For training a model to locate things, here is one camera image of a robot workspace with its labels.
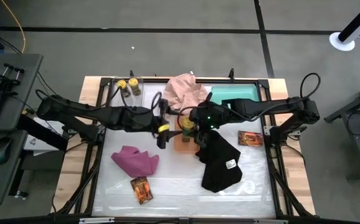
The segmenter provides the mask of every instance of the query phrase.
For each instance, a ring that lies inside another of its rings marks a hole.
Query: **white label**
[[[232,159],[230,161],[225,162],[225,165],[227,166],[227,169],[231,169],[237,166],[237,163],[235,162],[235,159]]]

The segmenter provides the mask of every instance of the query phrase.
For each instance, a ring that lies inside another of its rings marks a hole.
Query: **black towel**
[[[206,164],[202,187],[214,193],[241,181],[242,171],[238,166],[240,151],[228,143],[218,132],[210,131],[207,146],[196,156]]]

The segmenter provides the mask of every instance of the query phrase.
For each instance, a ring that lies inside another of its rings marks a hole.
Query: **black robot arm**
[[[159,102],[161,116],[154,116],[153,112],[141,106],[94,106],[77,103],[58,95],[42,99],[37,110],[37,116],[47,121],[59,121],[69,129],[79,132],[82,139],[94,142],[97,140],[100,128],[97,125],[85,124],[76,117],[98,121],[102,126],[112,130],[126,132],[150,132],[158,134],[157,145],[164,149],[169,141],[169,122],[164,119],[164,112],[170,111],[168,101]]]
[[[206,145],[206,134],[223,124],[255,121],[262,115],[293,113],[281,126],[270,129],[270,143],[277,145],[287,140],[289,133],[304,124],[314,124],[320,119],[316,103],[309,98],[293,97],[285,100],[253,101],[250,99],[223,100],[221,105],[206,101],[190,112],[190,120],[197,125],[194,133],[197,144]]]

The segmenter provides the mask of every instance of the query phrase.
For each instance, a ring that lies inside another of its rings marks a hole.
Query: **magenta cloth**
[[[146,177],[154,174],[159,161],[159,155],[149,157],[147,151],[140,152],[133,146],[122,146],[121,151],[114,152],[111,158],[130,177]]]

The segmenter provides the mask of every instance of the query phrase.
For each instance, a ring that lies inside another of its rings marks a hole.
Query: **teal tray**
[[[257,88],[254,84],[217,85],[212,86],[211,92],[211,101],[219,105],[222,104],[222,100],[229,99],[251,99],[259,101]]]

